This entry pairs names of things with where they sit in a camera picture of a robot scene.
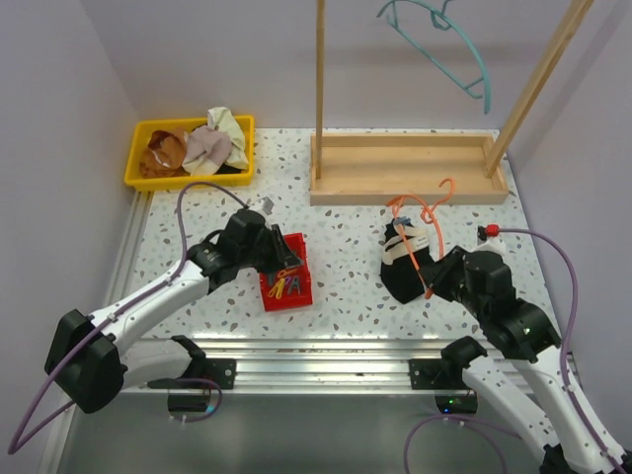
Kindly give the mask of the brown orange underwear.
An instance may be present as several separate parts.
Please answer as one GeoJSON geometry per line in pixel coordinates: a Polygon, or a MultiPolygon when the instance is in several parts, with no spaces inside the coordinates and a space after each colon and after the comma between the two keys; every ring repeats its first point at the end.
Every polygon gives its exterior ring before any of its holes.
{"type": "Polygon", "coordinates": [[[182,128],[155,130],[142,152],[139,172],[144,179],[186,176],[183,163],[187,155],[187,133],[182,128]]]}

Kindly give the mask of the orange plastic hanger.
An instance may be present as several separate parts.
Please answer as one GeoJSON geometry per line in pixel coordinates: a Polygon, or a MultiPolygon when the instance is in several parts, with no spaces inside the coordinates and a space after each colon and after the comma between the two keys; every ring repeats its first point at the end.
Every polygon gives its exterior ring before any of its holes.
{"type": "MultiPolygon", "coordinates": [[[[444,239],[443,239],[443,234],[442,234],[442,230],[440,227],[440,224],[438,223],[437,217],[435,216],[435,211],[436,209],[444,204],[447,203],[453,196],[454,191],[455,191],[455,183],[454,180],[452,178],[445,178],[443,179],[440,183],[439,183],[439,187],[442,188],[443,186],[448,185],[448,191],[446,193],[446,195],[442,198],[440,198],[439,200],[437,200],[434,204],[428,204],[425,200],[423,200],[421,197],[417,196],[417,195],[400,195],[400,196],[396,196],[392,199],[390,199],[387,203],[386,206],[389,207],[391,209],[391,213],[392,213],[392,217],[395,220],[399,219],[399,213],[401,211],[401,208],[404,206],[406,199],[411,199],[413,201],[415,201],[416,203],[418,203],[421,206],[421,212],[420,212],[420,218],[421,220],[426,223],[426,224],[431,224],[434,227],[434,231],[435,231],[435,235],[437,238],[437,244],[438,244],[438,255],[442,258],[445,254],[445,245],[444,245],[444,239]]],[[[417,258],[415,257],[415,252],[408,240],[408,237],[406,235],[406,231],[404,230],[404,224],[403,223],[394,223],[393,224],[397,234],[401,237],[402,239],[402,243],[407,251],[408,257],[411,261],[411,264],[414,268],[414,270],[416,271],[416,275],[420,281],[420,283],[422,284],[422,286],[425,289],[424,292],[424,299],[430,299],[433,295],[434,295],[434,291],[430,288],[430,285],[427,284],[421,274],[421,266],[417,260],[417,258]]]]}

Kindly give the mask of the black underwear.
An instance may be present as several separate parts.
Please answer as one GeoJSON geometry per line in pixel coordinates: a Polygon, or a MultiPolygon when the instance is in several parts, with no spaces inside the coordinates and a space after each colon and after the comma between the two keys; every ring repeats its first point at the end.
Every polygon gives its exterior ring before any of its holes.
{"type": "Polygon", "coordinates": [[[380,278],[389,293],[398,302],[406,304],[422,296],[426,291],[409,251],[413,251],[413,257],[419,267],[429,265],[434,260],[430,253],[427,230],[413,226],[408,218],[405,218],[403,223],[407,241],[400,235],[401,225],[396,219],[392,219],[385,227],[380,278]]]}

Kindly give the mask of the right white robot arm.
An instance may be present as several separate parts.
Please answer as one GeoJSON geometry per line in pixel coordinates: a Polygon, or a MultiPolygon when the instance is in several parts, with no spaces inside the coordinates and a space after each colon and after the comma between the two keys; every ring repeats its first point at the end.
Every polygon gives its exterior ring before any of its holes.
{"type": "Polygon", "coordinates": [[[471,337],[441,350],[440,381],[485,398],[543,473],[630,472],[630,451],[596,415],[567,364],[559,333],[541,308],[517,296],[512,271],[499,254],[456,247],[419,272],[434,295],[475,317],[532,393],[523,393],[471,337]]]}

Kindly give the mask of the teal plastic hanger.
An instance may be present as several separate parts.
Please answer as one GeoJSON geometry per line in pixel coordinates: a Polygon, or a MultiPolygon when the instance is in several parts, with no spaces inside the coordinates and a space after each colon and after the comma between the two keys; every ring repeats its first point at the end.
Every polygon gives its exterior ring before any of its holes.
{"type": "Polygon", "coordinates": [[[430,15],[431,25],[434,29],[441,32],[455,32],[463,41],[465,47],[472,55],[474,62],[479,70],[479,77],[468,83],[461,80],[448,67],[440,62],[430,51],[424,48],[420,43],[407,34],[399,22],[398,5],[405,1],[390,0],[386,1],[376,14],[376,18],[384,18],[388,26],[394,30],[402,39],[419,52],[425,59],[432,63],[441,73],[455,84],[461,91],[473,100],[480,100],[483,104],[483,114],[487,115],[492,109],[492,84],[490,73],[487,65],[472,39],[456,24],[447,14],[450,0],[445,0],[439,7],[432,6],[428,1],[408,1],[408,4],[415,5],[424,9],[430,15]]]}

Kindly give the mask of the yellow clothespin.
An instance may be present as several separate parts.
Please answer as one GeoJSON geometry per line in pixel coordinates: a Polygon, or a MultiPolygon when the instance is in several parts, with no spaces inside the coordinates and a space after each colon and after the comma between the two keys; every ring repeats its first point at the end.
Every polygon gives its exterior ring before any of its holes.
{"type": "Polygon", "coordinates": [[[268,297],[274,298],[274,299],[281,299],[283,295],[283,289],[284,289],[284,280],[280,279],[271,287],[271,289],[268,292],[268,297]]]}

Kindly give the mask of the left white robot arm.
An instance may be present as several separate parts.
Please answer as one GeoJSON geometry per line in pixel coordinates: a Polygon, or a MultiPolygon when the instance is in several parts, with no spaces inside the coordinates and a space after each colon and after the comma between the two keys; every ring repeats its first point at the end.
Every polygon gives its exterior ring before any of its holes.
{"type": "Polygon", "coordinates": [[[138,291],[90,315],[72,310],[62,316],[44,371],[86,414],[145,381],[175,379],[195,387],[204,379],[205,364],[189,338],[173,337],[148,361],[129,351],[174,312],[218,290],[240,271],[266,275],[302,263],[277,225],[252,208],[241,208],[224,229],[187,249],[176,265],[138,291]]]}

